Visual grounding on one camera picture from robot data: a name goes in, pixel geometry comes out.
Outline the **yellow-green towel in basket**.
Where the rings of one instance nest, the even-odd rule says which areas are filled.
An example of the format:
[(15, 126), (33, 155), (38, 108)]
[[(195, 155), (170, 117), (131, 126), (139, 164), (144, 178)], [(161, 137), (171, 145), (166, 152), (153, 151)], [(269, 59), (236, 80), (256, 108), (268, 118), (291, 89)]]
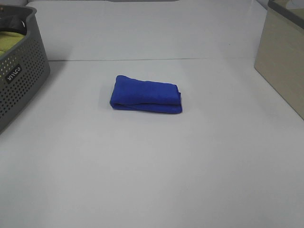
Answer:
[(3, 58), (8, 54), (14, 54), (16, 52), (15, 46), (25, 37), (25, 35), (16, 33), (1, 31), (0, 32), (0, 57)]

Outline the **grey perforated plastic basket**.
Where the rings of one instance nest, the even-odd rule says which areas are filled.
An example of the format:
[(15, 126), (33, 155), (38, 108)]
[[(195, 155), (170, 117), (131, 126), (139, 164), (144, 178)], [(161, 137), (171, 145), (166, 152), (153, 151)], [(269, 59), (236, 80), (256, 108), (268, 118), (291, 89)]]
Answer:
[(1, 23), (1, 31), (24, 37), (0, 56), (0, 129), (3, 131), (28, 105), (50, 75), (50, 66), (32, 7), (2, 5), (0, 18), (19, 19), (20, 28)]

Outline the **blue microfiber towel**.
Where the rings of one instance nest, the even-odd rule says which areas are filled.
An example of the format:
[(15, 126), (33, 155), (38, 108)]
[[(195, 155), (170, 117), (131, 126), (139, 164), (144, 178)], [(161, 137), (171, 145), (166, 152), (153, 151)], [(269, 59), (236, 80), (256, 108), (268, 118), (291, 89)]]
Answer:
[(141, 81), (123, 75), (116, 77), (110, 105), (117, 110), (165, 114), (182, 112), (181, 93), (176, 85)]

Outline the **beige storage bin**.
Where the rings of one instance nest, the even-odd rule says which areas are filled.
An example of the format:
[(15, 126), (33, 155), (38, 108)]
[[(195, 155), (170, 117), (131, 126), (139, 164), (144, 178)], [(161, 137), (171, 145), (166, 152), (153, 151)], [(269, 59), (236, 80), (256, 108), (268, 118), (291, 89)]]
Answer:
[(270, 0), (255, 70), (304, 116), (304, 2)]

